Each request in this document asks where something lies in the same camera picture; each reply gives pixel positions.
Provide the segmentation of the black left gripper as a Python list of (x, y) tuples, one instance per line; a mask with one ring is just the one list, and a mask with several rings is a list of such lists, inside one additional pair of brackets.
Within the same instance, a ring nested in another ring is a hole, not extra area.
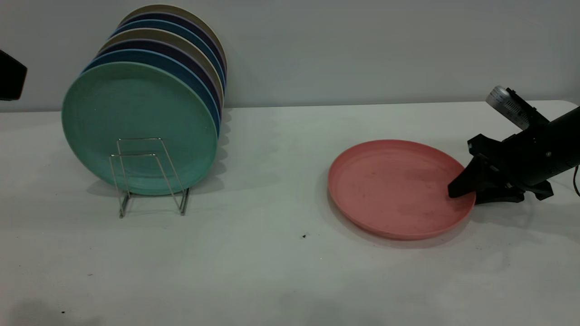
[(0, 100), (18, 101), (20, 99), (25, 79), (27, 67), (4, 52), (0, 51)]

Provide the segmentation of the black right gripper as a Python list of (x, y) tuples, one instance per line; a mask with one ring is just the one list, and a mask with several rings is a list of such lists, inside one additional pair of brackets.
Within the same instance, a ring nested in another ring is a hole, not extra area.
[(519, 203), (524, 192), (541, 200), (553, 196), (548, 173), (560, 138), (560, 122), (528, 128), (500, 142), (479, 134), (468, 141), (473, 156), (467, 167), (450, 184), (448, 196), (458, 198), (476, 193), (476, 204)]

